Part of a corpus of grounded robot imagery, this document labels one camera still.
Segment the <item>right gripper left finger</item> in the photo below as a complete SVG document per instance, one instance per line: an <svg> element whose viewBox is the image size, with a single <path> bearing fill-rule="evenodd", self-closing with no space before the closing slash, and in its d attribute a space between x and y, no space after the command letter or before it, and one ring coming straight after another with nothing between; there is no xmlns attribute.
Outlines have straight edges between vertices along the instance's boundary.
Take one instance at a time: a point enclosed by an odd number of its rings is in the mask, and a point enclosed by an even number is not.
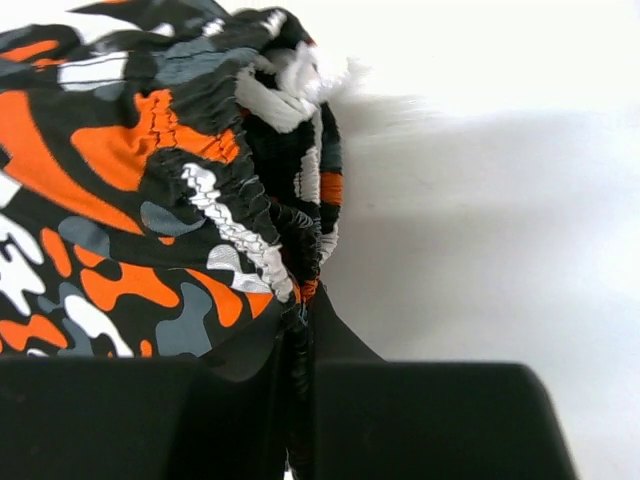
<svg viewBox="0 0 640 480"><path fill-rule="evenodd" d="M1 324L5 479L280 479L286 335L271 308L201 359L49 358L43 316Z"/></svg>

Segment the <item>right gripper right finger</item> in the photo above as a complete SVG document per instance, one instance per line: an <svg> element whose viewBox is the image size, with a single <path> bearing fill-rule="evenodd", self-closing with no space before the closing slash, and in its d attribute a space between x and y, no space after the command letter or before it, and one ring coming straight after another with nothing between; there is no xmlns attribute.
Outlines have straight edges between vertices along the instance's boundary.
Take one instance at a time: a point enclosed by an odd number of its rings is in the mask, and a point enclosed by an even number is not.
<svg viewBox="0 0 640 480"><path fill-rule="evenodd" d="M518 363L387 361L319 289L314 473L319 479L573 479L538 376Z"/></svg>

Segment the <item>orange camouflage shorts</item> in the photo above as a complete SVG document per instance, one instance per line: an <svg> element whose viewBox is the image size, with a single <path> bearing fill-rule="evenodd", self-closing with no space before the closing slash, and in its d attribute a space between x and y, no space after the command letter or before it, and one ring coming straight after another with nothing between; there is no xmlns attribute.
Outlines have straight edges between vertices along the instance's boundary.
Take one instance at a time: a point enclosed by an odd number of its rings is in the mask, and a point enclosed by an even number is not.
<svg viewBox="0 0 640 480"><path fill-rule="evenodd" d="M99 1L1 35L1 351L200 357L274 306L310 386L331 72L290 12Z"/></svg>

